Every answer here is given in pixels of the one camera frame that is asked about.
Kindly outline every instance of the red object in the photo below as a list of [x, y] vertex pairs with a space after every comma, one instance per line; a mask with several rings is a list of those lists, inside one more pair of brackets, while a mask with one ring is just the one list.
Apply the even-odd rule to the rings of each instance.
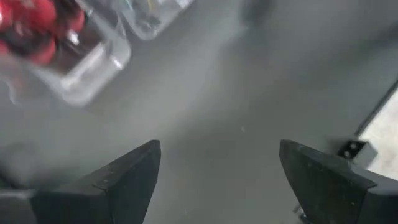
[[70, 30], [79, 33], [84, 25], [85, 13], [75, 0], [0, 0], [0, 54], [46, 65], [57, 51], [55, 39]]
[[54, 38], [51, 38], [49, 42], [44, 45], [39, 51], [29, 55], [31, 62], [39, 65], [49, 64], [57, 51]]

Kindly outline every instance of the white surface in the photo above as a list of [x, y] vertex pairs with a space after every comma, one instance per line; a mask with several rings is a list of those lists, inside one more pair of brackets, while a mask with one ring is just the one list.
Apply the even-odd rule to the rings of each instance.
[[398, 91], [360, 136], [378, 150], [369, 170], [398, 180]]

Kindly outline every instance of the clear plastic container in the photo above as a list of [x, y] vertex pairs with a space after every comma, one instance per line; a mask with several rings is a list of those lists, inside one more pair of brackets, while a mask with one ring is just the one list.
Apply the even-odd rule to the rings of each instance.
[[36, 77], [67, 103], [85, 106], [128, 63], [131, 48], [120, 19], [112, 23], [87, 2], [77, 3], [85, 12], [84, 28], [56, 39], [51, 62], [37, 64], [12, 52], [0, 56], [0, 79], [8, 84], [13, 102], [21, 88], [41, 88], [30, 81]]
[[118, 0], [118, 10], [142, 40], [158, 36], [194, 0]]

